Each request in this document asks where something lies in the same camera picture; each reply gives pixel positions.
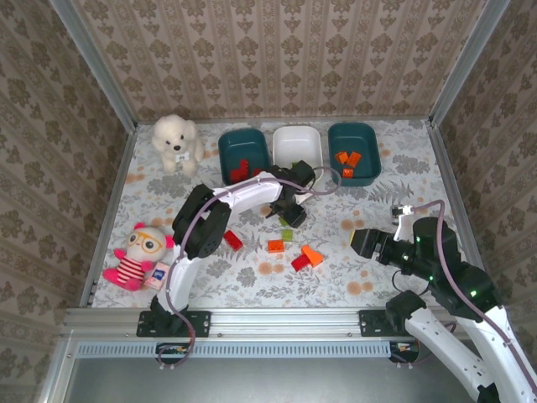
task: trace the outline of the striped shirt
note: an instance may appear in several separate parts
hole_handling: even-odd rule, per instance
[[[130,279],[143,280],[142,264],[134,259],[121,259],[117,272],[117,278],[122,283]]]

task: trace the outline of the cable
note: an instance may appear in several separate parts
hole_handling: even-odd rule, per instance
[[[250,179],[248,181],[244,181],[244,182],[239,183],[238,185],[234,186],[231,190],[225,190],[225,191],[223,191],[223,192],[221,192],[221,193],[219,193],[217,195],[214,195],[214,197],[209,199],[201,207],[201,209],[198,211],[198,213],[194,216],[194,218],[192,219],[192,222],[190,223],[189,227],[185,231],[185,236],[183,237],[183,240],[181,241],[179,256],[177,256],[177,259],[175,259],[175,261],[169,267],[168,279],[166,280],[166,302],[168,302],[168,306],[172,310],[172,312],[175,315],[177,315],[177,317],[179,317],[179,319],[186,324],[186,326],[188,327],[189,336],[190,336],[190,345],[189,345],[188,349],[186,350],[185,355],[183,357],[181,357],[181,359],[179,359],[179,361],[177,361],[177,363],[175,363],[174,366],[182,365],[186,361],[186,359],[190,356],[190,354],[192,353],[192,350],[194,349],[194,345],[196,343],[196,330],[192,326],[192,323],[190,323],[190,321],[180,311],[178,311],[174,307],[174,305],[173,305],[173,303],[171,301],[171,297],[169,296],[170,284],[171,284],[172,274],[174,272],[175,266],[185,257],[186,243],[188,241],[188,238],[189,238],[190,234],[194,230],[194,226],[200,220],[202,214],[207,211],[207,209],[211,206],[211,204],[213,204],[217,200],[221,199],[222,197],[224,197],[224,196],[226,196],[226,195],[228,195],[230,193],[233,193],[234,191],[239,191],[239,190],[241,190],[241,189],[243,189],[245,187],[248,187],[250,185],[255,185],[255,184],[258,184],[258,183],[277,182],[277,183],[280,183],[282,185],[288,185],[288,186],[294,187],[295,189],[298,189],[299,191],[303,191],[303,192],[306,192],[306,193],[311,193],[314,196],[330,195],[330,194],[336,192],[337,189],[340,188],[340,186],[341,186],[341,175],[339,174],[339,172],[337,172],[337,170],[331,168],[330,166],[318,166],[318,167],[315,167],[313,169],[313,171],[315,171],[315,170],[329,170],[330,172],[335,174],[336,178],[337,178],[336,187],[334,187],[333,189],[330,189],[328,191],[314,191],[313,189],[308,189],[306,187],[297,185],[296,183],[294,183],[292,181],[287,181],[285,179],[257,178],[257,177],[254,177],[254,178],[252,178],[252,179]],[[164,366],[167,365],[162,361],[162,352],[167,350],[167,349],[169,349],[169,348],[161,349],[159,351],[159,355],[157,357],[157,361],[159,362],[161,368],[163,368]]]
[[[442,247],[442,227],[444,223],[444,213],[446,211],[446,204],[443,200],[435,200],[430,203],[424,204],[423,206],[418,207],[412,207],[413,212],[417,212],[419,210],[433,207],[437,204],[440,204],[440,213],[438,214],[438,223],[436,224],[436,246],[438,248],[438,255],[440,258],[440,263],[442,266],[442,270],[444,271],[444,275],[447,278],[447,281],[450,283],[451,288],[455,291],[456,295],[461,298],[461,301],[464,302],[473,312],[476,313],[485,323],[490,326],[496,333],[500,336],[500,338],[503,340],[503,342],[506,344],[506,346],[511,351],[511,354],[513,355],[515,361],[520,367],[520,370],[522,371],[522,374],[528,381],[529,385],[531,386],[531,390],[534,395],[537,396],[537,385],[534,382],[534,379],[532,378],[531,374],[529,373],[528,369],[526,368],[524,361],[520,357],[519,352],[515,348],[515,346],[511,343],[511,339],[505,332],[498,326],[491,318],[489,318],[483,311],[481,311],[477,306],[475,306],[461,291],[461,289],[456,284],[455,280],[453,279],[453,276],[450,273],[449,268],[447,267],[446,257],[444,256],[444,249]]]
[[[395,285],[395,276],[396,276],[396,274],[398,274],[398,273],[401,273],[401,270],[396,270],[396,271],[394,272],[394,275],[392,275],[392,286],[394,287],[395,290],[397,290],[397,291],[399,291],[399,292],[404,292],[404,291],[401,291],[401,290],[398,288],[398,286]],[[429,290],[429,285],[427,285],[427,286],[425,287],[425,289],[424,289],[423,291],[421,291],[421,292],[418,294],[418,296],[422,296],[422,295],[424,295],[428,290]]]

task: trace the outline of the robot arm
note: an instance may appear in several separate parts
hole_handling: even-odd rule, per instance
[[[198,185],[191,192],[172,224],[175,232],[174,261],[180,256],[180,245],[195,215],[215,195],[222,196],[211,204],[207,214],[204,214],[206,217],[202,216],[196,222],[193,231],[186,239],[185,257],[171,271],[169,289],[163,287],[151,302],[155,326],[159,327],[161,333],[174,335],[182,324],[169,306],[166,293],[169,292],[169,299],[176,310],[186,309],[190,289],[194,284],[201,260],[220,246],[229,218],[268,203],[271,208],[268,217],[278,214],[291,227],[297,228],[305,220],[305,210],[295,201],[297,190],[293,186],[278,183],[278,180],[293,182],[304,187],[314,178],[315,173],[311,167],[300,161],[290,170],[275,165],[267,172],[261,172],[240,184],[213,190],[205,185]]]
[[[394,215],[397,213],[404,214],[403,209],[393,212]],[[461,261],[456,235],[444,222],[441,244],[449,273],[464,296],[507,334],[510,345],[504,343],[498,330],[470,309],[450,286],[439,259],[437,223],[436,217],[417,220],[412,228],[413,242],[398,241],[394,235],[378,230],[355,231],[351,246],[364,258],[371,258],[376,251],[379,263],[399,267],[404,275],[417,275],[427,280],[433,297],[467,331],[482,360],[447,332],[412,291],[406,291],[386,304],[388,321],[396,330],[406,330],[423,341],[461,381],[474,400],[504,403],[537,401],[528,381],[532,379],[535,382],[537,376],[513,334],[498,290],[487,273]],[[521,357],[521,364],[517,363],[511,347]]]

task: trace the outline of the teal bin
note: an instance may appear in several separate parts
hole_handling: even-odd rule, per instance
[[[336,123],[328,129],[328,150],[330,166],[341,175],[342,186],[369,186],[380,175],[380,154],[378,153],[377,135],[373,128],[365,123]],[[362,155],[354,169],[352,178],[343,178],[343,169],[352,168],[340,164],[336,154],[352,151]],[[336,175],[332,179],[337,183]]]
[[[222,180],[232,184],[231,172],[238,170],[241,160],[248,160],[250,174],[255,170],[270,168],[269,149],[263,132],[256,128],[240,128],[224,133],[218,139]]]

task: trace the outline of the green block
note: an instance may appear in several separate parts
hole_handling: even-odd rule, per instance
[[[285,229],[282,231],[282,239],[285,242],[291,242],[293,240],[293,230],[292,229]]]

